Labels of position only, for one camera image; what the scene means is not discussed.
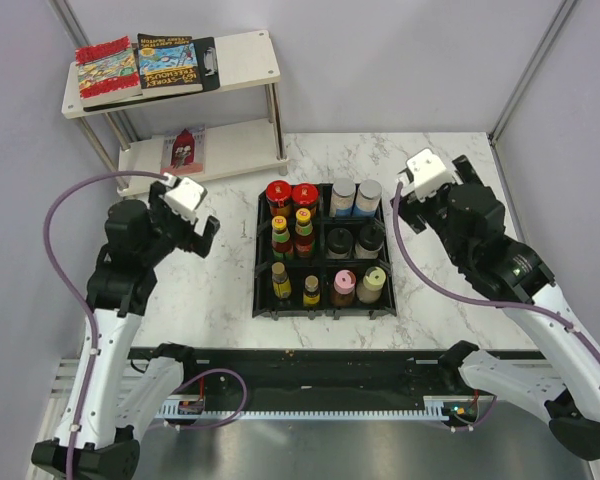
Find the black lid clear jar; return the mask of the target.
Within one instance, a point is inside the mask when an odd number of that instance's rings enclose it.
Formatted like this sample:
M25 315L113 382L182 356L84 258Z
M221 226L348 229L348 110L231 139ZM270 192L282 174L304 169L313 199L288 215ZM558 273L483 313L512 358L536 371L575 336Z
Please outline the black lid clear jar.
M376 259L383 247L384 231L375 224L361 228L354 247L356 259Z

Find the blue label clear jar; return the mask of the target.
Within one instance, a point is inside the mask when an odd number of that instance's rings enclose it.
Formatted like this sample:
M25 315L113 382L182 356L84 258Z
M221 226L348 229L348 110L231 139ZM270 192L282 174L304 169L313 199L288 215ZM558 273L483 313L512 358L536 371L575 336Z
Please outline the blue label clear jar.
M362 181L357 189L352 215L356 217L373 217L378 209L382 196L382 186L372 179Z

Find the green label sauce bottle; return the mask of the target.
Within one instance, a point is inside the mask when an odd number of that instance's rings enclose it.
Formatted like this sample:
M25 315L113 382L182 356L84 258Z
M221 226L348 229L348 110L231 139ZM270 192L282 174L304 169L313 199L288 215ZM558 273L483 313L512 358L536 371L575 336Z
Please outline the green label sauce bottle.
M279 260L293 260L294 245L284 216L275 216L271 221L271 244L274 257Z

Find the clear jar grey lid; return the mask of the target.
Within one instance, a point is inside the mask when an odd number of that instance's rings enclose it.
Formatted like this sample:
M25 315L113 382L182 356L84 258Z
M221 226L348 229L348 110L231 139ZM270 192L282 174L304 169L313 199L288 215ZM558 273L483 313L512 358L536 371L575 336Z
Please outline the clear jar grey lid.
M356 185L350 179L336 179L332 184L329 216L350 216L356 195Z

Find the small yellow label bottle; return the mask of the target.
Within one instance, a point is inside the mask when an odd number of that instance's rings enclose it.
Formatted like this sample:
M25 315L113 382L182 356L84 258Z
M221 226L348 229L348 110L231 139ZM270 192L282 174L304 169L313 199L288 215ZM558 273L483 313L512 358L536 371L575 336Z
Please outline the small yellow label bottle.
M291 296L291 282L286 267L282 262L272 264L271 280L274 294L278 299L285 300Z

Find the yellow lid spice jar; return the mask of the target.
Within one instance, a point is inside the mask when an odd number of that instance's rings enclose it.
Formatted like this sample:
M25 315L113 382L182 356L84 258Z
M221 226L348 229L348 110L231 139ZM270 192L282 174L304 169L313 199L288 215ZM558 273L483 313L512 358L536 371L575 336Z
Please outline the yellow lid spice jar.
M368 268L356 287L358 300L363 304L372 304L378 301L382 295L386 279L386 272L381 267Z

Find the red lid sauce jar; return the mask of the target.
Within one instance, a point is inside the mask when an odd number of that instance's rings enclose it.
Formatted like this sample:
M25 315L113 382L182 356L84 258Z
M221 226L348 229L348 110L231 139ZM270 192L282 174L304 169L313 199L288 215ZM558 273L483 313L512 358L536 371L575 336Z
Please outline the red lid sauce jar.
M267 186L265 197L273 217L290 217L293 210L292 191L292 186L284 180L275 180Z

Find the yellow cap sauce bottle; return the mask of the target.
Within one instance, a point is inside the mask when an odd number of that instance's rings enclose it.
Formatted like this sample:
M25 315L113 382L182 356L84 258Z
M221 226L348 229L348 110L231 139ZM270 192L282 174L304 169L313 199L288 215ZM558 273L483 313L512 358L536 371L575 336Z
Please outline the yellow cap sauce bottle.
M300 208L296 212L294 249L299 258L310 259L315 252L315 232L311 212Z

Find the pink lid spice jar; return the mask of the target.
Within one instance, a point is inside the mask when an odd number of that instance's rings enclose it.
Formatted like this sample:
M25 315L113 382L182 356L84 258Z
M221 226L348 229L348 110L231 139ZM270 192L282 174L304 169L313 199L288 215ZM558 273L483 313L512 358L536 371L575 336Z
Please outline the pink lid spice jar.
M330 299L335 307L348 307L353 304L356 289L355 274L348 269L339 270L333 279Z

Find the black compartment organizer tray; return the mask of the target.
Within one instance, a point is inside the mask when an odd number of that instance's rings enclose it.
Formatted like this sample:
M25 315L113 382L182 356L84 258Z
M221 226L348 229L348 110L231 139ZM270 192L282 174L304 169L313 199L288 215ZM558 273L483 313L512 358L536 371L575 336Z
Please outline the black compartment organizer tray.
M266 199L266 193L258 196L258 213L256 217L256 247L255 266L253 278L252 315L264 316L278 320L282 317L306 317L311 320L318 316L339 319L345 316L360 316L374 320L385 315L397 314L397 303L393 282L392 262L388 249L387 232L384 218L384 209L379 205L373 217L331 217L329 206L332 193L330 183L321 183L317 186L319 192L319 205L317 218L312 221L316 232L316 252L310 259L296 257L285 260L286 271L291 283L291 294L287 299L280 299L274 293L271 266L277 261L272 240L272 215ZM351 254L348 259L329 259L327 254L327 237L331 231L343 228L349 231L354 240L358 240L360 232L366 226L372 226L374 231L381 235L382 246L376 258L356 258ZM364 304L354 298L347 306L336 306L331 302L332 284L336 273L346 269L351 271L357 281L361 281L366 271L371 267L379 267L386 273L386 281L378 300L371 304ZM316 306L308 307L303 304L305 279L315 275L320 287L320 302Z

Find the white two-tier shelf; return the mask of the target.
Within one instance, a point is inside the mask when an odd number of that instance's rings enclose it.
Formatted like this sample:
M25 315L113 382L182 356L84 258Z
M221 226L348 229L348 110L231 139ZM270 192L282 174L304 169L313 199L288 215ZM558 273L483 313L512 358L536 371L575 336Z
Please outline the white two-tier shelf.
M195 174L198 182L217 180L264 170L288 172L288 156L282 131L278 83L281 72L270 33L256 30L215 39L219 88L176 97L150 98L108 105L86 111L79 95L77 69L69 67L61 112L77 123L99 160L109 171L122 169L158 171L162 152L161 137L151 134L137 140L118 126L116 113L142 109L153 113L164 106L171 118L158 128L174 130L188 124L204 123L206 159L204 171ZM211 119L195 109L203 100L222 100L229 93L262 87L267 114L258 119L231 123Z

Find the brown cap small bottle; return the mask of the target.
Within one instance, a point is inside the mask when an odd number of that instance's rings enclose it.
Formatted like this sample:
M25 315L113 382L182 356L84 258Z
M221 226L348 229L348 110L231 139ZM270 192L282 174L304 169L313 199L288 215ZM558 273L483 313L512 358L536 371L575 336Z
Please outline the brown cap small bottle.
M306 308L317 308L321 299L320 282L317 276L309 275L304 280L303 306Z

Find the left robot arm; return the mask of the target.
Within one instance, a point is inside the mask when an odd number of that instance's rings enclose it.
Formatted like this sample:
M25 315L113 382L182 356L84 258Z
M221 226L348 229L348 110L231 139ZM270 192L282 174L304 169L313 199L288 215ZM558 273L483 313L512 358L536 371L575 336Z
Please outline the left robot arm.
M86 292L87 327L73 387L53 437L32 463L57 479L130 479L140 444L164 401L199 382L193 350L161 344L127 396L120 395L133 340L157 284L156 266L175 250L206 257L220 228L210 216L196 233L206 189L189 178L154 182L147 201L113 205Z

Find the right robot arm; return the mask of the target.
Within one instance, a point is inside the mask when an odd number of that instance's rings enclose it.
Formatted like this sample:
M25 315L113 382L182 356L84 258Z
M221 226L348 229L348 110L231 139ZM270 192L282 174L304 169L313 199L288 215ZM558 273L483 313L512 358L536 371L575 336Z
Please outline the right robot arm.
M546 379L500 360L467 341L440 358L438 381L447 392L486 392L532 414L569 452L600 460L600 346L568 304L546 263L505 232L504 204L466 156L446 165L430 149L407 160L391 201L393 228L431 228L450 262L477 292L470 298L435 283L395 236L413 273L441 295L501 310L534 342L557 378Z

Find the pink book on lower shelf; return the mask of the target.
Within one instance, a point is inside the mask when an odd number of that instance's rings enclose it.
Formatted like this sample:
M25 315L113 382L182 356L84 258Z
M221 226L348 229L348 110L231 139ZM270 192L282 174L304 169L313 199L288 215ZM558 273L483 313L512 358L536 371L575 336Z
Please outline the pink book on lower shelf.
M193 125L163 136L160 172L176 176L201 174L205 170L206 127Z

